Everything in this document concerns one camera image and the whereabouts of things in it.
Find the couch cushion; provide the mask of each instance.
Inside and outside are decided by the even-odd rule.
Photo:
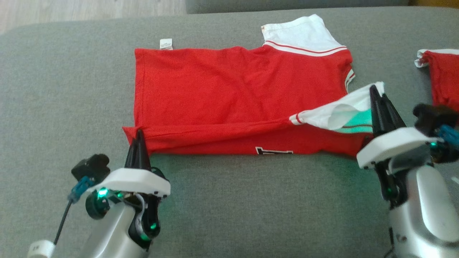
[[[53,240],[75,185],[70,169],[94,153],[124,165],[121,126],[133,124],[134,48],[248,49],[260,26],[317,13],[351,51],[355,90],[382,80],[407,125],[430,102],[419,49],[459,48],[459,10],[380,7],[268,11],[39,24],[0,36],[0,257]],[[151,257],[381,257],[388,204],[373,171],[327,153],[309,156],[154,155],[172,195],[160,206]],[[449,180],[457,164],[438,166]],[[76,257],[97,223],[70,209],[55,257]]]
[[[213,13],[304,8],[407,6],[409,0],[185,0],[186,12]]]

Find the clothing label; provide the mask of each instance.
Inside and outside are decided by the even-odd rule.
[[[160,39],[159,40],[160,50],[172,50],[172,39]]]

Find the white cylinder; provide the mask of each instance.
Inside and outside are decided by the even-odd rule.
[[[49,240],[40,240],[32,243],[27,258],[51,258],[56,246]]]

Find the blue connector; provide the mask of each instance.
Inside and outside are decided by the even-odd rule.
[[[94,181],[89,177],[84,176],[73,188],[67,199],[73,204],[80,200],[80,197],[86,192],[86,190],[94,185]]]
[[[454,128],[449,125],[442,125],[437,132],[437,136],[459,151],[459,133]]]

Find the red t-shirt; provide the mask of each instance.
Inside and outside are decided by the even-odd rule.
[[[366,134],[342,134],[290,117],[336,101],[352,56],[317,15],[262,26],[253,50],[136,49],[134,127],[150,153],[355,156]]]
[[[459,112],[459,50],[418,51],[417,67],[429,66],[434,105],[446,105]]]

